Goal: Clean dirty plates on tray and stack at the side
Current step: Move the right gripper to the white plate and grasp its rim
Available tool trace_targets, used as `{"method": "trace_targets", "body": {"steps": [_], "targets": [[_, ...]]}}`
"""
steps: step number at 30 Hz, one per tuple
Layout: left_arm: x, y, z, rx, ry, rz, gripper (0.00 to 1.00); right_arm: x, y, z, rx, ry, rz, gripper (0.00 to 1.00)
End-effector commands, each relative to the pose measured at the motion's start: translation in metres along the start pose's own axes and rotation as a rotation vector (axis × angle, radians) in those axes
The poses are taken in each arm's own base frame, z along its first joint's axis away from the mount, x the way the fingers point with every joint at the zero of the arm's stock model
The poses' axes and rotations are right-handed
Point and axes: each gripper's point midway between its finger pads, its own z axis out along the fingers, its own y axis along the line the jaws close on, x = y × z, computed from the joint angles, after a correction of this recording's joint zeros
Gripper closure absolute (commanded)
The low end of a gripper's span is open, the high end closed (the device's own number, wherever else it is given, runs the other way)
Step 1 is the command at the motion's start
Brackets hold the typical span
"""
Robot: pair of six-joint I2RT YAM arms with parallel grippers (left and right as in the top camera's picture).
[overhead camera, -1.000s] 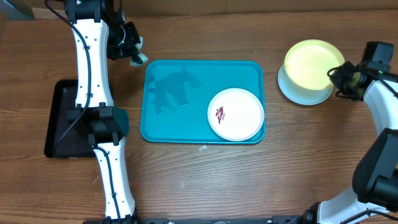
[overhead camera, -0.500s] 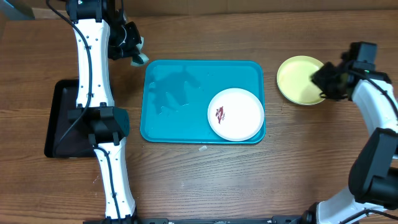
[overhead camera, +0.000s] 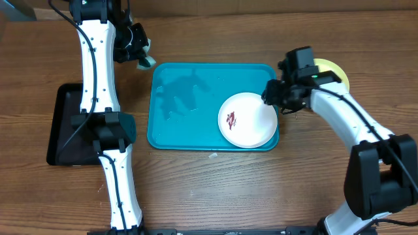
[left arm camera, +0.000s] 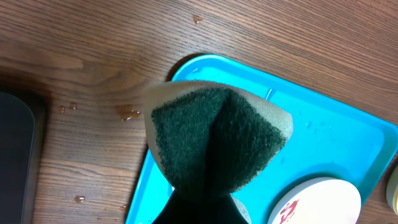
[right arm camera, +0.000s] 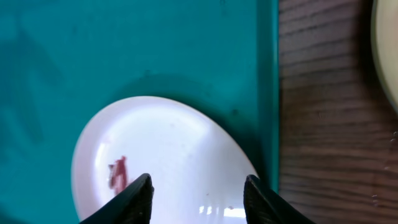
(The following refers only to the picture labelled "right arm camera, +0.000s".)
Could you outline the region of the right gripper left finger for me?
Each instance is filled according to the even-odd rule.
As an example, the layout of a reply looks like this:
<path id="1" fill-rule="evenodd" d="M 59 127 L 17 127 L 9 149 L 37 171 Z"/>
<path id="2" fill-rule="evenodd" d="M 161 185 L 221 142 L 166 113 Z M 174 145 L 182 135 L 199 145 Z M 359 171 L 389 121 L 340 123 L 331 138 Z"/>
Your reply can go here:
<path id="1" fill-rule="evenodd" d="M 142 174 L 80 224 L 149 224 L 153 196 L 151 176 Z"/>

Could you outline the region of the green rimmed plate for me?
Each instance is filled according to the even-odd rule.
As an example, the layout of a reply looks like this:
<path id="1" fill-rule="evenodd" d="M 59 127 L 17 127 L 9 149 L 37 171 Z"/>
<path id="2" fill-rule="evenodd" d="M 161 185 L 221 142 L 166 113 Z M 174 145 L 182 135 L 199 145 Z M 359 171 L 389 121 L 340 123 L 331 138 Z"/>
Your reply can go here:
<path id="1" fill-rule="evenodd" d="M 397 110 L 397 0 L 373 1 L 371 48 L 381 86 Z"/>

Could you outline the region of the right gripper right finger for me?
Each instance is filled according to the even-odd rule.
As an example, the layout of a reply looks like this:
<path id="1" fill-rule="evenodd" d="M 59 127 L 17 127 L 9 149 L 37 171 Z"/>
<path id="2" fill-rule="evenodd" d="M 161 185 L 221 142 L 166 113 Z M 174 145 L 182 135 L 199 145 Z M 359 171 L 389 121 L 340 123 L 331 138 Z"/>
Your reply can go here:
<path id="1" fill-rule="evenodd" d="M 243 196 L 247 224 L 315 224 L 255 175 L 246 177 Z"/>

